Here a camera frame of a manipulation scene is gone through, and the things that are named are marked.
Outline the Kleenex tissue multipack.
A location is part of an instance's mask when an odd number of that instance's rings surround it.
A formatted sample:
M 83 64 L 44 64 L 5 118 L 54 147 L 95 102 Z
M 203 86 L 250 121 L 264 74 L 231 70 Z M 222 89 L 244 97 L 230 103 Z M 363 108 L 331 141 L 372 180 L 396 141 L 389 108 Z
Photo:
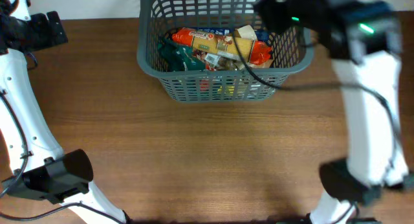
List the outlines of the Kleenex tissue multipack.
M 223 35 L 223 36 L 231 36 L 232 34 L 234 34 L 234 31 L 236 28 L 216 28 L 216 27 L 193 27 L 193 29 L 195 30 L 200 30 L 203 32 L 208 32 L 208 33 L 212 33 L 212 34 L 219 34 L 219 35 Z M 268 35 L 268 39 L 261 39 L 259 38 L 259 41 L 268 41 L 270 39 L 270 34 L 268 32 L 266 32 Z

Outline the beige rice pouch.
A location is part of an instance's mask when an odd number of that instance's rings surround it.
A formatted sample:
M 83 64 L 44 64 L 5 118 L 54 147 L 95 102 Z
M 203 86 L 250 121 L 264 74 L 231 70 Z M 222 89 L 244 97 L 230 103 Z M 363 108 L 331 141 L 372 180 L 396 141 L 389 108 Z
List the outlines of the beige rice pouch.
M 245 25 L 243 27 L 237 28 L 234 31 L 234 35 L 237 38 L 243 38 L 243 39 L 251 39 L 251 40 L 256 40 L 257 42 L 259 42 L 259 38 L 261 39 L 268 39 L 268 35 L 266 32 L 259 32 L 257 30 L 254 30 L 250 25 Z M 267 59 L 266 61 L 264 61 L 263 63 L 248 63 L 249 66 L 251 66 L 252 68 L 255 69 L 262 69 L 262 68 L 268 68 L 270 67 L 271 63 L 274 61 L 271 58 L 271 50 L 268 51 L 268 55 L 269 55 L 269 59 Z

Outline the San Remo spaghetti packet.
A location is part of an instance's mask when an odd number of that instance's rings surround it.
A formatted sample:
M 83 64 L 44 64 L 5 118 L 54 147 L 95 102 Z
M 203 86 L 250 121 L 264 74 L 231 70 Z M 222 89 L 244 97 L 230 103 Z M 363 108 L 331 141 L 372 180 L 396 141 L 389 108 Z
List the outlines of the San Remo spaghetti packet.
M 181 28 L 172 35 L 175 43 L 228 59 L 262 65 L 271 59 L 272 48 L 265 42 Z

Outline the clear mushroom pouch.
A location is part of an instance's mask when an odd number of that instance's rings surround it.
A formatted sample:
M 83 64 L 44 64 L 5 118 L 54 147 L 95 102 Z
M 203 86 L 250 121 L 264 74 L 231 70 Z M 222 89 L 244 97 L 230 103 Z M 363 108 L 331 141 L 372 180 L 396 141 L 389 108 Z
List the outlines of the clear mushroom pouch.
M 236 60 L 207 53 L 201 50 L 194 50 L 193 56 L 205 64 L 209 71 L 238 71 L 239 66 Z

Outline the green Nescafe coffee bag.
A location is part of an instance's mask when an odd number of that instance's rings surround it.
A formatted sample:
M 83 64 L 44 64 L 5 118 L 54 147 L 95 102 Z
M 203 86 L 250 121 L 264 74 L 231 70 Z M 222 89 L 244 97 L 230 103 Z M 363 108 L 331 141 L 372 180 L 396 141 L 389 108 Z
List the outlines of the green Nescafe coffee bag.
M 171 73 L 209 71 L 203 62 L 193 56 L 194 50 L 196 49 L 179 45 L 170 39 L 163 39 L 162 43 L 158 44 L 158 52 L 161 58 L 167 62 L 167 71 Z M 207 77 L 174 78 L 171 81 L 161 79 L 161 82 L 174 99 L 181 101 L 185 99 L 191 101 L 207 100 L 208 98 L 217 100 L 221 95 L 224 95 L 225 99 L 229 99 L 235 90 L 233 84 L 222 86 L 221 77 L 213 80 L 209 80 Z

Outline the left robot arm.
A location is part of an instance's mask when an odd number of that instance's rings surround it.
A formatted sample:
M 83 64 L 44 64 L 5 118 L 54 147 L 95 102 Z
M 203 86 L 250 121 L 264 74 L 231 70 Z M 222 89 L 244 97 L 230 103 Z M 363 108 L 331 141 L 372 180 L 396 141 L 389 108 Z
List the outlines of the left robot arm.
M 83 150 L 65 153 L 49 130 L 28 77 L 27 56 L 68 41 L 57 12 L 30 14 L 30 0 L 1 0 L 1 133 L 12 177 L 1 195 L 58 204 L 86 223 L 130 223 L 94 183 Z

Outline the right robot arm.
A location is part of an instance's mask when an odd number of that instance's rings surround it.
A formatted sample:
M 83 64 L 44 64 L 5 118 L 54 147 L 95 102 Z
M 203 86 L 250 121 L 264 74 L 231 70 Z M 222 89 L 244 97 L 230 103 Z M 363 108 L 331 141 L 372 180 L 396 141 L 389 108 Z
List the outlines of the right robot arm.
M 260 0 L 254 10 L 273 32 L 293 26 L 315 31 L 338 83 L 314 89 L 342 91 L 349 153 L 320 166 L 323 194 L 302 222 L 363 223 L 359 208 L 378 199 L 383 189 L 413 188 L 398 114 L 398 17 L 381 0 Z

